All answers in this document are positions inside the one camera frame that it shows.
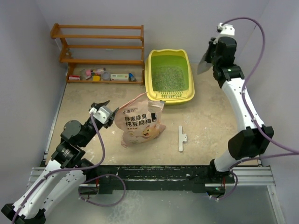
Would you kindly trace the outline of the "grey metal litter scoop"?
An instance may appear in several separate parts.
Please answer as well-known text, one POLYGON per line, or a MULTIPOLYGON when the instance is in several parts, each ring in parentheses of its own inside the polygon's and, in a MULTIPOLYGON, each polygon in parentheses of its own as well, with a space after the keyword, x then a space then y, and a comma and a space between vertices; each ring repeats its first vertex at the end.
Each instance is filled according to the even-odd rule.
POLYGON ((206 52, 197 66, 197 74, 199 75, 208 71, 211 66, 211 54, 206 52))

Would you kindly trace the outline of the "pink cat litter bag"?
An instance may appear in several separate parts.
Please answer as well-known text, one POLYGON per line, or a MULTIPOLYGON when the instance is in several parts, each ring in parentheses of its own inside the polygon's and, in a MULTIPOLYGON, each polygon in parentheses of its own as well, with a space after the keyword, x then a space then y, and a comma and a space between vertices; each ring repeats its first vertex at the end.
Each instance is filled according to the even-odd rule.
POLYGON ((142 93, 117 111, 114 123, 123 131, 121 145, 130 147, 156 139, 165 130, 161 123, 165 102, 150 100, 142 93))

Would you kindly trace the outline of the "white bag sealing clip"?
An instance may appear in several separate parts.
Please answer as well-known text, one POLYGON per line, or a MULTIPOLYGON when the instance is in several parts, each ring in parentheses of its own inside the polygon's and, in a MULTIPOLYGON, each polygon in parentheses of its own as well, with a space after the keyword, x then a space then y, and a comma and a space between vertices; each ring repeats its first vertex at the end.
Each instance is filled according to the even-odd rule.
POLYGON ((183 127, 178 126, 178 151, 180 153, 182 153, 184 150, 183 144, 185 142, 187 142, 187 135, 183 133, 183 127))

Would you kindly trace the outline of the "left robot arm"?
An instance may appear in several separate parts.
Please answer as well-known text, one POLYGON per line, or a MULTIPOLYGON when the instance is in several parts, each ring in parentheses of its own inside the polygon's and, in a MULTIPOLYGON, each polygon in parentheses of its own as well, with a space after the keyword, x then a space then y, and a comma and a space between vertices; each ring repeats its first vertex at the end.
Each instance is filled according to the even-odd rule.
POLYGON ((60 143, 43 172, 19 200, 1 209, 13 224, 45 223, 54 207, 74 188, 95 180, 97 165, 83 157, 83 148, 99 135, 101 128, 113 124, 117 111, 111 111, 108 103, 93 103, 84 124, 77 120, 65 124, 60 143))

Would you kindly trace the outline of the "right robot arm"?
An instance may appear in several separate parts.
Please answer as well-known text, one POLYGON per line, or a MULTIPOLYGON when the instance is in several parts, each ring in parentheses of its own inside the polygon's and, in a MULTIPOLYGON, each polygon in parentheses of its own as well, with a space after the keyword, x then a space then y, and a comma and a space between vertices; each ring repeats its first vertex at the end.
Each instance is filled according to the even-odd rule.
POLYGON ((265 136, 274 135, 273 128, 266 126, 257 114, 244 86, 243 71, 234 63, 236 47, 237 42, 232 37, 211 38, 204 57, 204 61, 212 65, 213 77, 232 106, 238 130, 228 141, 227 151, 210 162, 207 175, 212 182, 219 182, 243 159, 264 154, 270 143, 265 136))

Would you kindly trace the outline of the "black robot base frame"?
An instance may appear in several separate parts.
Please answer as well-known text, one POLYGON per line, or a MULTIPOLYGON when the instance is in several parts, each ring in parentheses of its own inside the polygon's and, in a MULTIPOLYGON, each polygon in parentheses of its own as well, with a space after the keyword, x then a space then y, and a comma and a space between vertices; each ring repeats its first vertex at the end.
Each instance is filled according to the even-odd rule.
POLYGON ((222 194, 225 184, 235 182, 231 172, 211 165, 100 165, 83 173, 87 182, 99 180, 99 194, 123 189, 222 194))

